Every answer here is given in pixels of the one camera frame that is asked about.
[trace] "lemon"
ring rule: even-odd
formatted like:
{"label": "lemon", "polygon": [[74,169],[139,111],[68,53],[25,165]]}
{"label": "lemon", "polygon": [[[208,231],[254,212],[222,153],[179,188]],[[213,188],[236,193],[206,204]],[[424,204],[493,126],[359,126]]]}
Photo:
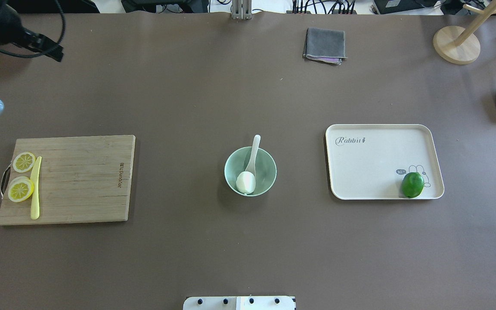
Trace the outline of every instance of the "lemon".
{"label": "lemon", "polygon": [[411,172],[405,175],[401,183],[401,190],[408,198],[419,196],[424,188],[424,179],[418,172]]}
{"label": "lemon", "polygon": [[11,182],[8,196],[13,202],[23,202],[34,192],[34,183],[28,178],[16,178]]}
{"label": "lemon", "polygon": [[36,161],[36,157],[30,152],[23,152],[17,155],[12,161],[12,168],[16,172],[26,172],[32,169],[34,163]]}

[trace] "yellow knife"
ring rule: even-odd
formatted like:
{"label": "yellow knife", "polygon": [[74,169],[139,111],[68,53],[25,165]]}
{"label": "yellow knife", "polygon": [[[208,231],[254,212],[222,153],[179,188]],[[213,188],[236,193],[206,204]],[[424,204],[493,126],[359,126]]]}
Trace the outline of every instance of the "yellow knife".
{"label": "yellow knife", "polygon": [[34,183],[34,192],[32,193],[32,206],[30,207],[30,218],[36,220],[40,216],[40,192],[39,192],[39,176],[40,176],[41,156],[36,158],[30,180]]}

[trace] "wooden stand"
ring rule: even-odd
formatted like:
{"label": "wooden stand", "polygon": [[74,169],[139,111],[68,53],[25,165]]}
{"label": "wooden stand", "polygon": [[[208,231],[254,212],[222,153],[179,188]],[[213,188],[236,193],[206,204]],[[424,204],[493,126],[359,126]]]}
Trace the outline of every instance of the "wooden stand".
{"label": "wooden stand", "polygon": [[446,61],[457,65],[467,65],[480,55],[480,42],[474,32],[492,14],[496,14],[496,0],[493,0],[485,10],[480,10],[465,4],[463,8],[480,14],[466,29],[459,26],[441,28],[434,35],[435,51]]}

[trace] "lemon half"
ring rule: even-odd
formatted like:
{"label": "lemon half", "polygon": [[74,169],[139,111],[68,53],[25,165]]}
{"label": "lemon half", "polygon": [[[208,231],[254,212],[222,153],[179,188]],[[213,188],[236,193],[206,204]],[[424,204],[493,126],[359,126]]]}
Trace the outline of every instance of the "lemon half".
{"label": "lemon half", "polygon": [[29,178],[16,178],[11,182],[8,197],[12,202],[23,202],[34,192],[34,183]]}
{"label": "lemon half", "polygon": [[30,152],[22,152],[12,161],[12,168],[16,172],[26,172],[32,169],[36,161],[35,155]]}

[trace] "green bowl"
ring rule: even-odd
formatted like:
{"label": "green bowl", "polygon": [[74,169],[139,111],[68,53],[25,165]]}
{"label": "green bowl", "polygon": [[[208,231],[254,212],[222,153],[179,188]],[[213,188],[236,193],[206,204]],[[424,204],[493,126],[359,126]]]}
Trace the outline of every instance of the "green bowl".
{"label": "green bowl", "polygon": [[236,188],[236,178],[246,170],[248,161],[250,161],[251,146],[242,147],[234,151],[225,162],[225,179],[229,187],[242,196],[260,196],[267,192],[277,179],[277,165],[273,157],[263,149],[257,149],[256,155],[256,189],[252,194],[243,194]]}

